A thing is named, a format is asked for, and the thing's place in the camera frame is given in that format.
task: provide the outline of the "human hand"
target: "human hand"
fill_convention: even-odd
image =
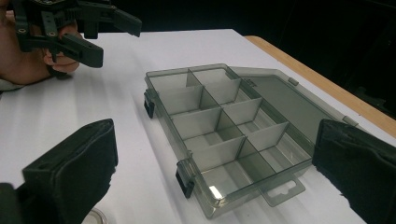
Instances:
[[[7,11],[9,0],[0,0],[0,78],[14,84],[28,85],[36,83],[50,76],[47,65],[54,70],[70,73],[74,72],[79,62],[76,62],[62,53],[57,55],[56,63],[47,49],[33,49],[31,52],[21,52],[18,39],[15,34],[15,21],[12,11]],[[59,31],[59,36],[65,33],[77,35],[77,24],[72,23]]]

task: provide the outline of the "white table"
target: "white table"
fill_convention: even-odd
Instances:
[[[120,164],[95,207],[111,224],[130,223],[364,223],[314,166],[300,177],[305,192],[270,207],[262,197],[212,220],[196,198],[185,199],[175,178],[177,159],[158,120],[143,107],[148,71],[226,63],[276,68],[396,146],[396,140],[289,70],[233,30],[100,34],[100,69],[81,65],[72,79],[49,79],[0,101],[0,182],[23,183],[21,169],[85,124],[112,118]]]

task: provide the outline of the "plastic organizer box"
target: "plastic organizer box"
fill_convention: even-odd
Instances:
[[[349,117],[279,70],[210,64],[148,72],[145,108],[177,156],[177,180],[207,218],[262,195],[276,206],[304,191],[322,119]],[[287,192],[270,194],[287,186]]]

